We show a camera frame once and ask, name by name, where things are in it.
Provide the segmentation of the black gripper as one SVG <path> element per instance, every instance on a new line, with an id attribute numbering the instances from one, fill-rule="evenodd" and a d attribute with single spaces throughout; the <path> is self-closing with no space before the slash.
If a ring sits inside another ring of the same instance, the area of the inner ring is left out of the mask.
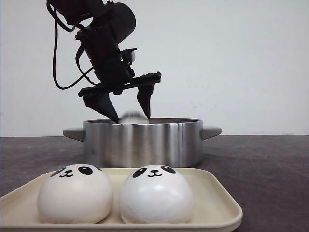
<path id="1" fill-rule="evenodd" d="M 80 30 L 75 38 L 81 42 L 81 49 L 87 53 L 95 75 L 100 80 L 98 86 L 83 89 L 79 93 L 79 96 L 84 95 L 85 105 L 113 122 L 118 122 L 118 114 L 108 93 L 120 95 L 125 89 L 138 87 L 137 100 L 146 117 L 150 119 L 150 99 L 155 84 L 161 81 L 161 73 L 136 77 L 131 68 L 136 48 L 121 51 L 118 46 L 120 41 L 112 26 L 77 26 Z"/>

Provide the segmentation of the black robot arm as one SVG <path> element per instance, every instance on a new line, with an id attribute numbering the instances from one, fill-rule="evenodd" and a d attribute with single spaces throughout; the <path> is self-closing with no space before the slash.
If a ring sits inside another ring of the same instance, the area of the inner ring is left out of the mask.
<path id="1" fill-rule="evenodd" d="M 48 0 L 46 7 L 54 18 L 55 27 L 67 32 L 79 28 L 75 38 L 81 42 L 75 61 L 86 52 L 100 83 L 83 88 L 78 93 L 87 107 L 117 123 L 117 112 L 109 93 L 122 94 L 123 90 L 138 88 L 137 100 L 147 118 L 151 116 L 150 98 L 161 73 L 136 77 L 131 68 L 135 49 L 121 51 L 118 47 L 136 27 L 132 10 L 125 4 L 101 0 Z"/>

